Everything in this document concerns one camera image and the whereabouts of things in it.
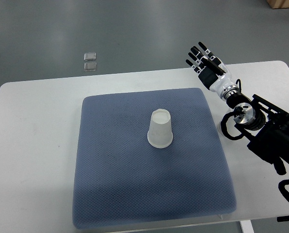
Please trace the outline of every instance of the paper cup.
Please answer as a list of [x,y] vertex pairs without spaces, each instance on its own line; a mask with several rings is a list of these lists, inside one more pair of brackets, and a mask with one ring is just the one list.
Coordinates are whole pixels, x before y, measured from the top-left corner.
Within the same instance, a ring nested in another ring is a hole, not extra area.
[[147,138],[156,148],[165,148],[172,143],[172,123],[167,110],[158,109],[152,113]]

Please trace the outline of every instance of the concrete floor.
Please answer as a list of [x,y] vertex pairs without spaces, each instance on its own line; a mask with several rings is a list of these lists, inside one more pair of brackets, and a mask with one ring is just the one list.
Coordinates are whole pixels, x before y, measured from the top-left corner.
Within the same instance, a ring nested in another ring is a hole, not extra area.
[[[265,0],[0,0],[0,86],[183,68],[198,41],[226,64],[281,60],[289,66],[289,9],[272,10]],[[97,71],[84,72],[90,51],[97,53]],[[289,222],[252,223],[256,233],[289,232]],[[235,222],[156,231],[177,232],[241,228]]]

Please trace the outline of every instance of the small glass square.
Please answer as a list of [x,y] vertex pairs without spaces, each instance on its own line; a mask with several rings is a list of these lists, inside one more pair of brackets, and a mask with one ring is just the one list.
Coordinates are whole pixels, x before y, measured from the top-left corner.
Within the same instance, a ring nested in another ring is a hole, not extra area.
[[96,70],[96,66],[97,66],[96,62],[86,62],[84,63],[84,71]]
[[87,52],[84,54],[85,61],[93,61],[96,60],[96,53],[95,52]]

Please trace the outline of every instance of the white table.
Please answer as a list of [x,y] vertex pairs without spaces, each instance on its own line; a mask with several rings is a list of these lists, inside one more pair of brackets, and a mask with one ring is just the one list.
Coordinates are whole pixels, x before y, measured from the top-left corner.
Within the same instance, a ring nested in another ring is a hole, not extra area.
[[[289,68],[279,61],[228,65],[249,98],[289,112]],[[0,232],[78,232],[72,224],[73,179],[81,104],[92,95],[199,87],[217,124],[228,107],[191,68],[6,83],[0,88]],[[105,227],[127,231],[289,215],[274,167],[248,150],[246,138],[220,135],[234,182],[231,214]]]

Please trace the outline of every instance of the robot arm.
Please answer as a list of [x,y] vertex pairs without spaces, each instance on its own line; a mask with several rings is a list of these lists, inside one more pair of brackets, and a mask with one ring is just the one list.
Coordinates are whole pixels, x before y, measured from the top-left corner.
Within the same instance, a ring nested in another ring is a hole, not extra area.
[[[231,73],[225,64],[204,44],[198,44],[206,55],[194,46],[189,56],[195,64],[190,60],[186,60],[186,63],[194,69],[208,90],[216,92],[233,109],[233,112],[226,114],[221,121],[222,133],[231,140],[239,140],[245,136],[250,141],[247,145],[249,150],[273,164],[279,175],[285,175],[286,169],[282,160],[289,164],[289,113],[257,95],[253,95],[252,101],[248,99],[232,81]],[[241,133],[239,136],[233,137],[227,132],[226,122],[230,117],[236,122],[235,128]],[[256,130],[260,130],[256,136],[248,132]],[[289,192],[285,189],[288,184],[289,180],[281,181],[278,188],[289,202]]]

